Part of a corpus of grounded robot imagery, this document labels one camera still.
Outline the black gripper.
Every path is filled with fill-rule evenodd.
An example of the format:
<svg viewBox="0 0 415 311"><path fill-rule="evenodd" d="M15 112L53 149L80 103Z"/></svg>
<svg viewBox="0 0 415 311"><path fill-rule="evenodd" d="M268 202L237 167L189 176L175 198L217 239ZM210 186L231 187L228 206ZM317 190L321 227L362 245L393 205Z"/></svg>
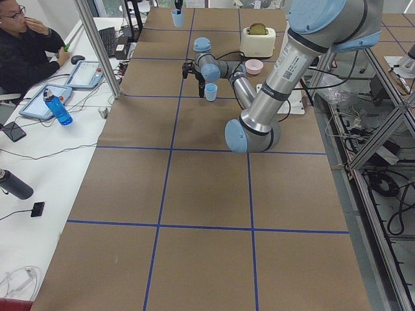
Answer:
<svg viewBox="0 0 415 311"><path fill-rule="evenodd" d="M183 0L174 0L174 5L176 8L177 14L182 13L182 7L183 7ZM202 73L196 69L194 69L194 74L196 79L198 80L198 96L204 97L204 89L205 89L205 79L202 75Z"/></svg>

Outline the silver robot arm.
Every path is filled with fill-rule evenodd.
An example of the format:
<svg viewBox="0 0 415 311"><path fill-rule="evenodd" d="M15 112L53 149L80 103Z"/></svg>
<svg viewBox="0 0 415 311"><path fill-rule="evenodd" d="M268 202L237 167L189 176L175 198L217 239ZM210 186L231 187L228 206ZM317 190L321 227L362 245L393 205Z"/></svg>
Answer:
<svg viewBox="0 0 415 311"><path fill-rule="evenodd" d="M227 79L243 105L238 119L228 121L224 135L235 153L263 152L279 141L276 114L311 65L327 51L351 52L373 47L381 37L382 1L293 1L288 42L269 76L256 91L243 64L217 60L207 38L194 41L190 66L207 83Z"/></svg>

